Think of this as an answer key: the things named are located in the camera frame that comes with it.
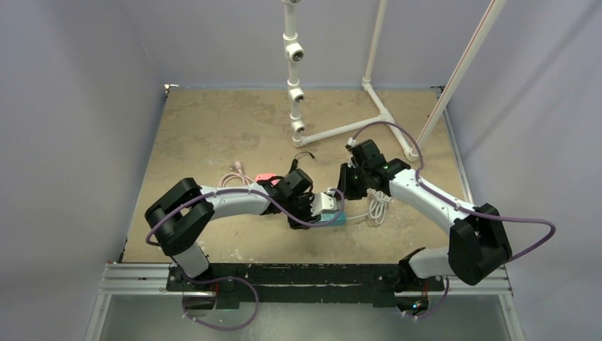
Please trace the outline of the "pink square plug adapter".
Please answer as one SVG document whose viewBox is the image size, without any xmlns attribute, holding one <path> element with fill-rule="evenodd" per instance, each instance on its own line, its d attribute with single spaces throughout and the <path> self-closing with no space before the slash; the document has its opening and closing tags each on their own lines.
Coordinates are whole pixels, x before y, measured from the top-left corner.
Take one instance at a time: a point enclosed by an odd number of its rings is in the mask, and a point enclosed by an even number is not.
<svg viewBox="0 0 602 341">
<path fill-rule="evenodd" d="M 262 173 L 262 174 L 258 174 L 255 177 L 255 181 L 257 183 L 259 182 L 265 182 L 265 181 L 270 181 L 272 185 L 275 185 L 278 183 L 278 181 L 280 180 L 280 177 L 274 173 Z"/>
</svg>

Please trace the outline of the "teal power strip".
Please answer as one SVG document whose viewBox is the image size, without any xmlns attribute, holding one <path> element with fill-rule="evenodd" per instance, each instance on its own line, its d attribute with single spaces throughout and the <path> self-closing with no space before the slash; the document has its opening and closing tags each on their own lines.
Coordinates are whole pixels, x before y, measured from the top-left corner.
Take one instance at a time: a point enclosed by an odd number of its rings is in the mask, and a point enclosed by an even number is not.
<svg viewBox="0 0 602 341">
<path fill-rule="evenodd" d="M 326 223 L 326 227 L 341 227 L 346 224 L 347 216 L 345 212 L 323 212 L 320 215 L 319 223 Z"/>
</svg>

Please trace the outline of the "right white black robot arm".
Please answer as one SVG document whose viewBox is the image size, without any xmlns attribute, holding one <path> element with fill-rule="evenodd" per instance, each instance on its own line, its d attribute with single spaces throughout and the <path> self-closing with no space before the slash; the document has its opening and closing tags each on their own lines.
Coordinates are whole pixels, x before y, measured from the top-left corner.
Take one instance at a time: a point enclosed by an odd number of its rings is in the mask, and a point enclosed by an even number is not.
<svg viewBox="0 0 602 341">
<path fill-rule="evenodd" d="M 397 287 L 415 289 L 426 279 L 455 276 L 475 286 L 513 256 L 498 210 L 464 202 L 417 177 L 416 170 L 398 158 L 387 161 L 376 143 L 349 139 L 351 160 L 341 165 L 338 189 L 347 200 L 381 192 L 408 204 L 449 237 L 447 247 L 419 248 L 398 265 Z"/>
</svg>

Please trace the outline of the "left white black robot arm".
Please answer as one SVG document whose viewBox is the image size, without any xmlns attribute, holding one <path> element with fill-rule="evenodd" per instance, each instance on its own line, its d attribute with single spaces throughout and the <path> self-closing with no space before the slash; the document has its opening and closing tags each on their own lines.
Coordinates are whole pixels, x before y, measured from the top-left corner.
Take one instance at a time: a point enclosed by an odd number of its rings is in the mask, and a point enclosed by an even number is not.
<svg viewBox="0 0 602 341">
<path fill-rule="evenodd" d="M 336 201 L 331 193 L 312 189 L 312 179 L 301 169 L 229 188 L 201 186 L 193 178 L 184 178 L 146 210 L 151 228 L 147 241 L 184 271 L 187 285 L 201 291 L 210 285 L 212 272 L 197 239 L 211 221 L 284 213 L 293 229 L 313 227 L 324 212 L 336 209 Z"/>
</svg>

